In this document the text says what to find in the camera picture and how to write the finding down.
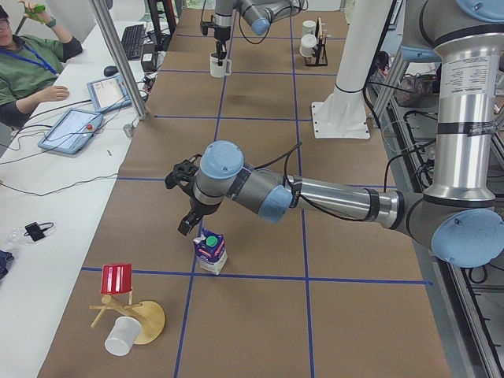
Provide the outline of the person left hand on table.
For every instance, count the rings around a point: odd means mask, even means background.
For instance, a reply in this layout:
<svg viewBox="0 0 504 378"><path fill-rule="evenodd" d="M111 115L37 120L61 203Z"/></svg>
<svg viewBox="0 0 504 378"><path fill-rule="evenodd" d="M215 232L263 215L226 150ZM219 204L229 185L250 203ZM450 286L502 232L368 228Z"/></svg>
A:
<svg viewBox="0 0 504 378"><path fill-rule="evenodd" d="M65 86L49 86L39 92L40 102L59 102L67 99L70 95Z"/></svg>

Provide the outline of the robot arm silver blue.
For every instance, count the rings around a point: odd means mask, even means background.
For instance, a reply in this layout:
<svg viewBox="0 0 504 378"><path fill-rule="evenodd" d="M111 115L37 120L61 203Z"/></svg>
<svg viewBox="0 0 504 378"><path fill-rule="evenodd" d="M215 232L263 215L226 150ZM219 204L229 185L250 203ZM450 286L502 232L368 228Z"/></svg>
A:
<svg viewBox="0 0 504 378"><path fill-rule="evenodd" d="M306 8L306 1L252 1L252 0L224 0L216 1L215 12L210 21L201 20L200 28L205 35L213 29L216 41L217 64L222 65L227 57L226 43L231 38L232 15L236 11L250 26L256 35L267 33L271 25L286 17L293 17Z"/></svg>
<svg viewBox="0 0 504 378"><path fill-rule="evenodd" d="M502 50L502 2L408 2L403 57L441 61L432 184L422 194L378 192L277 174L248 165L234 143L216 141L207 146L199 165L184 161L166 177L167 188L180 187L190 198L179 232L189 233L230 198L271 222L297 207L344 221L374 221L452 265L486 265L503 248L503 220L487 189Z"/></svg>

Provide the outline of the person right hand raised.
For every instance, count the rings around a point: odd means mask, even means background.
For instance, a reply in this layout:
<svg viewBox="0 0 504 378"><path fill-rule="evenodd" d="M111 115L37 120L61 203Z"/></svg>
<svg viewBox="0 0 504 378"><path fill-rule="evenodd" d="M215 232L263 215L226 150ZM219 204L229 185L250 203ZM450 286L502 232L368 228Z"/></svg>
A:
<svg viewBox="0 0 504 378"><path fill-rule="evenodd" d="M53 17L46 11L44 4L39 4L30 1L21 1L24 6L24 15L31 19L38 21L41 24L49 24Z"/></svg>

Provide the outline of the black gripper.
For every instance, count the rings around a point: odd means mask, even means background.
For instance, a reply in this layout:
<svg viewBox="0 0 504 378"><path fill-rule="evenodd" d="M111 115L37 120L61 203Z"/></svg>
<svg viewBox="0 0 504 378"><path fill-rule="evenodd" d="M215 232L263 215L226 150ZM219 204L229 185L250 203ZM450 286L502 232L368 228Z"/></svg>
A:
<svg viewBox="0 0 504 378"><path fill-rule="evenodd" d="M211 215L218 210L219 198L196 198L191 196L190 205L190 212L180 221L177 228L177 231L184 236L189 235L204 216Z"/></svg>
<svg viewBox="0 0 504 378"><path fill-rule="evenodd" d="M223 65L223 59L227 57L226 42L229 40L229 27L217 25L214 28L214 38L216 40L217 64Z"/></svg>

